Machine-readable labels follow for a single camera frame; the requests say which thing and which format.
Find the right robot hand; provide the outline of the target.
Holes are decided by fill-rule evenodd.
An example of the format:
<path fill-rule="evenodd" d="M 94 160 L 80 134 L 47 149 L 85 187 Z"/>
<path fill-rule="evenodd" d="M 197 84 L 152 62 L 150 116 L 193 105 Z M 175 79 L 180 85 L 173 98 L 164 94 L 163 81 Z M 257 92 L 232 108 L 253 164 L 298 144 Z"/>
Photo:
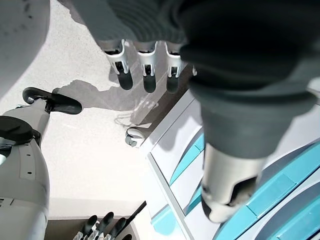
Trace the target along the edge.
<path fill-rule="evenodd" d="M 101 220 L 98 220 L 97 215 L 92 215 L 73 237 L 73 240 L 115 240 L 134 218 L 134 215 L 129 218 L 121 217 L 105 234 L 107 226 L 114 219 L 114 213 L 112 211 L 107 213 Z"/>

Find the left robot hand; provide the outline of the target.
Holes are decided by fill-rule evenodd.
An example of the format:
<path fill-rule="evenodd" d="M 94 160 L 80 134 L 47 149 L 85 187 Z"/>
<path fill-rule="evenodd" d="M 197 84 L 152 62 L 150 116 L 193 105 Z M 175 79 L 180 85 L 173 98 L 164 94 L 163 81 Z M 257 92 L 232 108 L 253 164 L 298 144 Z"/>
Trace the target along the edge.
<path fill-rule="evenodd" d="M 292 120 L 317 101 L 317 0 L 64 0 L 109 56 L 130 40 L 140 53 L 166 42 L 195 67 L 189 89 L 204 131 L 201 201 L 214 223 L 249 199 Z"/>

